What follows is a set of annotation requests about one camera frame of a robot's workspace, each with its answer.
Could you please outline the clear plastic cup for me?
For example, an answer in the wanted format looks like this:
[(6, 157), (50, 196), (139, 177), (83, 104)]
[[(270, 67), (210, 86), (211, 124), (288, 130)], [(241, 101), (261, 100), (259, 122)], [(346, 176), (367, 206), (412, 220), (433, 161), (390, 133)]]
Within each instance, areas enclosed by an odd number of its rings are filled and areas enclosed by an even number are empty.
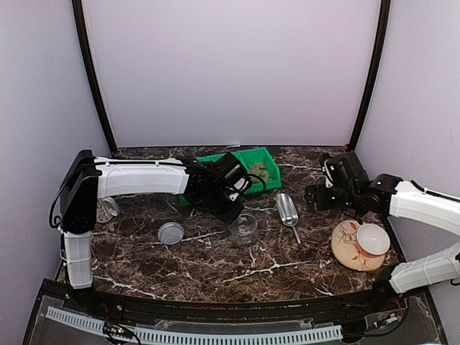
[(229, 231), (233, 243), (237, 246), (251, 246), (258, 239), (258, 222), (250, 213), (241, 213), (230, 225)]

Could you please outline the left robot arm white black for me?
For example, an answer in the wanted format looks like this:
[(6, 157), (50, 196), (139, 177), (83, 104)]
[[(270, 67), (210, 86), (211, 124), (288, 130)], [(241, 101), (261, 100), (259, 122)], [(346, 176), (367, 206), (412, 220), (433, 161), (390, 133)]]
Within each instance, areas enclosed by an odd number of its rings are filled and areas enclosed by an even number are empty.
[(80, 151), (56, 193), (49, 225), (62, 234), (64, 260), (73, 301), (86, 313), (101, 308), (92, 291), (91, 236), (99, 200), (134, 194), (180, 195), (189, 204), (231, 224), (242, 212), (239, 200), (252, 187), (255, 174), (232, 153), (217, 161), (113, 160)]

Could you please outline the green bin mixed candies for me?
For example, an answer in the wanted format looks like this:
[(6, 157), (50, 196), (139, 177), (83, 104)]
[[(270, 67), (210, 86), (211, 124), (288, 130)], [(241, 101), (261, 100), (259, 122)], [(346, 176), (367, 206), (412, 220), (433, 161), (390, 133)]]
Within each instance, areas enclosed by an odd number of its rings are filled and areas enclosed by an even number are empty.
[(198, 157), (196, 167), (204, 167), (213, 170), (218, 170), (221, 173), (231, 170), (238, 166), (240, 161), (230, 152), (217, 155), (208, 155), (205, 157)]

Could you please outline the green bin colourful candies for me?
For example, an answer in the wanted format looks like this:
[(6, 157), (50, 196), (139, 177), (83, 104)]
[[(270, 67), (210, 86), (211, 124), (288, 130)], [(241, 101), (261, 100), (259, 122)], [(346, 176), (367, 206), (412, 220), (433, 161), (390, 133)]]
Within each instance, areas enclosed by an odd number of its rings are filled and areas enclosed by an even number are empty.
[(189, 201), (184, 195), (179, 196), (179, 201), (182, 208), (194, 207), (200, 203), (199, 201)]

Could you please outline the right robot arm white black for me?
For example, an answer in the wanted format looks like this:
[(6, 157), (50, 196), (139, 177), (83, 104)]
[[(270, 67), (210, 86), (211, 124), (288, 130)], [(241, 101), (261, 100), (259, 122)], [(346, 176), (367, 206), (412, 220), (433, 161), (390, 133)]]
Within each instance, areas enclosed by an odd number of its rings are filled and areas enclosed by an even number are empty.
[[(459, 234), (459, 199), (435, 192), (414, 180), (381, 174), (369, 179), (355, 152), (320, 158), (324, 183), (308, 185), (305, 201), (317, 211), (348, 208), (361, 220), (369, 212), (411, 219)], [(450, 280), (459, 283), (459, 244), (435, 254), (394, 267), (387, 278), (367, 296), (367, 306), (383, 311), (397, 294)]]

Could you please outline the metal scoop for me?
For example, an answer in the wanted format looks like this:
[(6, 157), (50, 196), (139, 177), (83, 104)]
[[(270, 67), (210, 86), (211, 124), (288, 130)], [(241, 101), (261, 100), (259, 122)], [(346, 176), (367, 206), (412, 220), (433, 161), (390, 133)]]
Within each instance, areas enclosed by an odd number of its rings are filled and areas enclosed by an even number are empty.
[(278, 193), (275, 200), (281, 222), (293, 230), (296, 242), (300, 244), (300, 236), (296, 229), (298, 224), (298, 213), (292, 198), (288, 194)]

